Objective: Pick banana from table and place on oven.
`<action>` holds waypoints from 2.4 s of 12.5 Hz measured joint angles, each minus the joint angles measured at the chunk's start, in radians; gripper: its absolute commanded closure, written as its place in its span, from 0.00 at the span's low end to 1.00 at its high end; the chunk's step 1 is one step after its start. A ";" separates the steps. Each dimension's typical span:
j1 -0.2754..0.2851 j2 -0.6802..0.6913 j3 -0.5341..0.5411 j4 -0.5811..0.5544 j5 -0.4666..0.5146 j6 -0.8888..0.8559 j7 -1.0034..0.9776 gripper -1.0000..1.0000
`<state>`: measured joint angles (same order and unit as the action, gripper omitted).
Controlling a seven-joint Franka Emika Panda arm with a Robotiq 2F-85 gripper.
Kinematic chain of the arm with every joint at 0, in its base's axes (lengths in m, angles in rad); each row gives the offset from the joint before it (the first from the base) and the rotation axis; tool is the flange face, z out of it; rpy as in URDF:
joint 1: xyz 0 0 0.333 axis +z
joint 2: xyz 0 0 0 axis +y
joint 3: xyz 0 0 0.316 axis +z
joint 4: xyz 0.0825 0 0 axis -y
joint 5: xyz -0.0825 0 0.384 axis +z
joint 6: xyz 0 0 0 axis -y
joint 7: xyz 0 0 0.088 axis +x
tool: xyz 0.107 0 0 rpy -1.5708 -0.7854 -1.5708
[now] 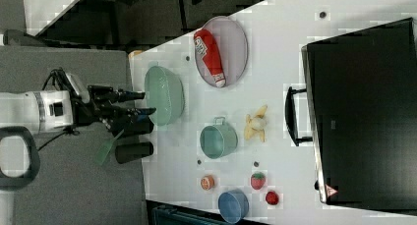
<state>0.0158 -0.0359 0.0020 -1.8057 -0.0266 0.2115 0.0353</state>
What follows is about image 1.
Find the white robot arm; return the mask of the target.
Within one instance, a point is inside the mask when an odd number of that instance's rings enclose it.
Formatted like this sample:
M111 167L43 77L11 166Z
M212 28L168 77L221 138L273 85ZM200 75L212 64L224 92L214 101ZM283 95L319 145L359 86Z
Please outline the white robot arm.
M1 189L13 192L34 181L40 171L39 135L74 135L77 128L101 123L115 139L149 134L153 130L151 108L121 107L121 102L143 99L142 92L110 86L90 85L81 91L75 87L60 90L1 94L1 145L21 146L29 165L15 174L1 170Z

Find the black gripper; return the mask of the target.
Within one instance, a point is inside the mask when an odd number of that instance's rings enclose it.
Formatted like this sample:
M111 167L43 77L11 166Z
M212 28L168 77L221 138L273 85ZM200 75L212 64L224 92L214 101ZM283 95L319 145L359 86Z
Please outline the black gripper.
M117 126L116 121L121 114L121 107L116 106L117 102L133 101L144 99L142 91L127 91L114 89L111 86L89 85L87 95L89 101L84 102L80 96L72 98L74 127L86 127L92 123L102 123L107 131L114 137L122 132L122 127ZM156 109L152 108L128 108L124 117L146 118L152 115Z

